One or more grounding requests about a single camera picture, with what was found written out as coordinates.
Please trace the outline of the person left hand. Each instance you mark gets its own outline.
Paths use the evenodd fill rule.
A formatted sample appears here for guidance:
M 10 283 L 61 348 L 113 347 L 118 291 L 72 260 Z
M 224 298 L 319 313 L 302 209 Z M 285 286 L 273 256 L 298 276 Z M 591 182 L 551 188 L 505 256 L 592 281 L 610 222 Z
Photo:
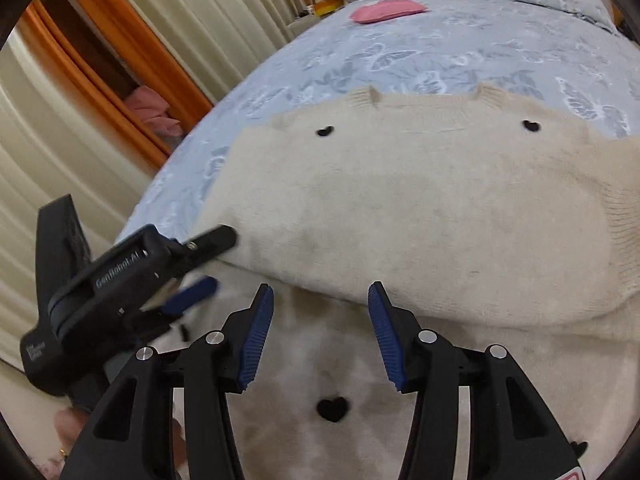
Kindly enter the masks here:
M 44 478 L 60 478 L 65 459 L 70 455 L 70 451 L 88 419 L 89 414 L 80 408 L 64 408 L 54 415 L 53 425 L 58 440 L 60 440 L 60 452 L 58 456 L 50 458 L 45 465 L 40 466 L 40 472 Z M 174 449 L 174 465 L 179 469 L 186 463 L 186 441 L 182 436 L 182 427 L 175 419 L 172 420 L 172 448 Z

